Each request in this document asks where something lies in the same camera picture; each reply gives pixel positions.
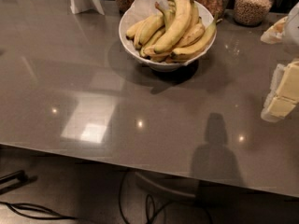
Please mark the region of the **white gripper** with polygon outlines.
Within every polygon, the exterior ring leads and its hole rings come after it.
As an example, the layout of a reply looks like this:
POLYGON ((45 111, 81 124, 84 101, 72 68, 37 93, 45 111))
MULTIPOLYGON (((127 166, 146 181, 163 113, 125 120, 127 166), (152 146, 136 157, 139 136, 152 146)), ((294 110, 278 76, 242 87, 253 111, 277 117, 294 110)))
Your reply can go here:
MULTIPOLYGON (((299 2, 285 16, 270 26, 261 36, 266 44, 283 43, 294 58, 299 57, 299 2)), ((299 60, 288 65, 278 64, 263 104, 261 118, 269 122, 285 119, 299 104, 299 60)))

